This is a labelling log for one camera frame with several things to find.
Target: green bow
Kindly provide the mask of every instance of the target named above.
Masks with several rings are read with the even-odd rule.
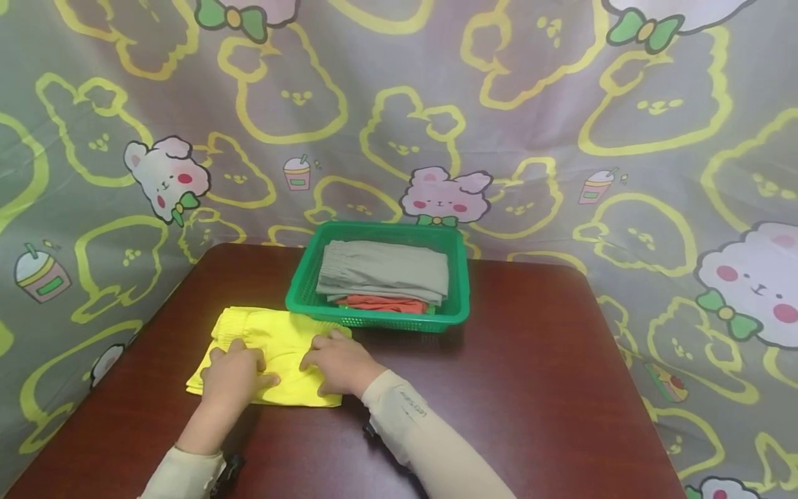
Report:
[[[632,42],[635,38],[638,38],[640,29],[649,22],[643,12],[634,7],[624,10],[620,15],[618,22],[606,34],[607,43],[613,46],[621,46]],[[654,30],[641,42],[645,43],[646,52],[655,55],[665,50],[670,41],[674,39],[681,25],[685,23],[685,16],[677,14],[661,21],[652,19],[650,22],[654,23]]]
[[[178,227],[183,227],[183,212],[187,209],[196,208],[200,205],[200,200],[194,196],[194,192],[186,192],[180,197],[174,208],[172,208],[172,219],[177,222]]]
[[[685,487],[685,494],[687,495],[687,499],[701,499],[703,497],[701,492],[697,491],[690,485]]]
[[[721,320],[726,321],[729,334],[739,342],[751,339],[752,336],[764,329],[762,323],[755,318],[750,315],[739,314],[731,307],[728,307],[723,295],[716,289],[710,289],[696,298],[696,303],[706,311],[715,312]],[[725,311],[725,314],[731,314],[731,316],[727,319],[721,317],[722,311]]]
[[[227,12],[236,12],[241,22],[232,25],[227,20]],[[194,11],[194,19],[197,24],[206,30],[221,30],[230,27],[233,30],[242,30],[247,38],[255,43],[266,43],[268,34],[266,32],[266,13],[257,6],[236,9],[227,7],[220,0],[197,0],[197,8]]]
[[[440,219],[440,222],[436,223],[435,222],[436,218]],[[445,225],[446,227],[457,227],[457,217],[419,215],[417,225]]]

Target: beige sleeve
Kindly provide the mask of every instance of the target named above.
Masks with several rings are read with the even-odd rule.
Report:
[[[206,499],[224,466],[221,453],[196,456],[172,447],[140,499]]]
[[[515,497],[490,465],[392,371],[371,383],[363,403],[371,412],[371,426],[432,499]]]

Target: green plastic basket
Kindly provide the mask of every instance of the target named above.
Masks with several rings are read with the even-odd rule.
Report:
[[[318,271],[322,266],[324,247],[337,241],[376,241],[429,248],[448,257],[448,297],[434,315],[367,311],[339,308],[328,304],[324,295],[316,293]],[[327,222],[319,226],[299,262],[286,296],[286,308],[313,319],[339,323],[348,327],[385,327],[425,333],[442,333],[450,326],[466,320],[468,304],[468,263],[463,236],[447,227],[408,224],[372,224],[368,222]]]

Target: gray fabric backdrop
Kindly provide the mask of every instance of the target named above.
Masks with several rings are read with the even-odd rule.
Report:
[[[0,0],[0,490],[208,248],[336,219],[577,267],[689,495],[794,496],[798,4],[200,4]]]

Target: brown table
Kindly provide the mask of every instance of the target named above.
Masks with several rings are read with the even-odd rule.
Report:
[[[184,391],[219,313],[284,309],[301,250],[211,249],[12,488],[9,499],[135,497],[199,398]],[[359,331],[518,497],[683,492],[587,281],[551,265],[470,262],[472,310],[443,337]],[[232,497],[415,497],[414,478],[338,409],[251,406]]]

